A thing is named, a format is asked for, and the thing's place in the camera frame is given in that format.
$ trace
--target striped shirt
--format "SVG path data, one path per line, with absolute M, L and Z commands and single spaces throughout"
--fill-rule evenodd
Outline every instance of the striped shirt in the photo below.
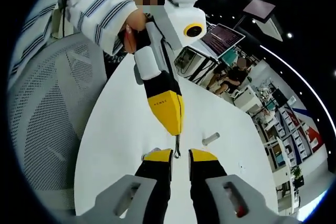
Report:
M 26 18 L 13 52 L 8 88 L 50 38 L 51 15 L 58 1 L 38 0 Z M 115 55 L 122 48 L 117 34 L 136 9 L 133 0 L 67 0 L 66 18 L 106 53 Z

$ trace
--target white mesh chair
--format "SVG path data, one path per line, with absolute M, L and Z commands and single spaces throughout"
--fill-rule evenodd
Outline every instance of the white mesh chair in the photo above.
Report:
M 34 56 L 8 92 L 18 161 L 49 209 L 74 209 L 78 148 L 106 81 L 102 50 L 79 33 Z

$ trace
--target round white table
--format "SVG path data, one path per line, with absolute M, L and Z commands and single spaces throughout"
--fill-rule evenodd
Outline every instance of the round white table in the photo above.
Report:
M 107 82 L 93 108 L 79 148 L 75 172 L 75 208 L 81 215 L 96 196 L 125 174 L 134 174 L 141 155 L 155 147 L 175 148 L 150 110 L 144 86 L 134 76 L 134 58 L 127 55 Z M 278 212 L 277 194 L 264 146 L 252 119 L 216 95 L 180 78 L 185 104 L 181 134 L 182 157 L 174 159 L 171 199 L 164 223 L 196 223 L 190 199 L 188 150 L 205 149 L 202 139 L 215 132 L 220 138 L 207 150 L 217 156 L 228 174 L 237 174 L 265 197 Z

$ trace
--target person's hand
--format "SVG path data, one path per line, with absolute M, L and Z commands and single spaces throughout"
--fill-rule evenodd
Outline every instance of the person's hand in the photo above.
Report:
M 124 33 L 124 45 L 126 52 L 133 54 L 136 51 L 136 41 L 134 33 L 145 29 L 147 17 L 141 10 L 135 10 L 126 19 L 122 30 Z

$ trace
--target ceiling light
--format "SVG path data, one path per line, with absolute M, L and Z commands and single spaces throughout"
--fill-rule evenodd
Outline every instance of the ceiling light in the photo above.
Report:
M 323 110 L 325 111 L 325 113 L 327 114 L 327 117 L 330 121 L 331 127 L 334 130 L 334 134 L 336 136 L 336 127 L 335 124 L 331 118 L 331 115 L 329 113 L 329 111 L 327 110 L 327 107 L 324 105 L 324 103 L 322 102 L 321 98 L 319 97 L 319 95 L 316 93 L 316 91 L 312 88 L 312 86 L 302 77 L 302 75 L 300 75 L 290 64 L 288 64 L 287 62 L 285 62 L 283 59 L 281 59 L 279 56 L 277 56 L 275 53 L 273 53 L 272 51 L 268 50 L 266 47 L 260 45 L 260 47 L 266 51 L 268 51 L 271 55 L 273 55 L 274 57 L 276 57 L 278 60 L 280 60 L 283 64 L 285 64 L 290 70 L 292 70 L 305 84 L 306 86 L 310 89 L 310 91 L 315 95 L 315 97 L 317 98 L 317 100 L 320 102 Z

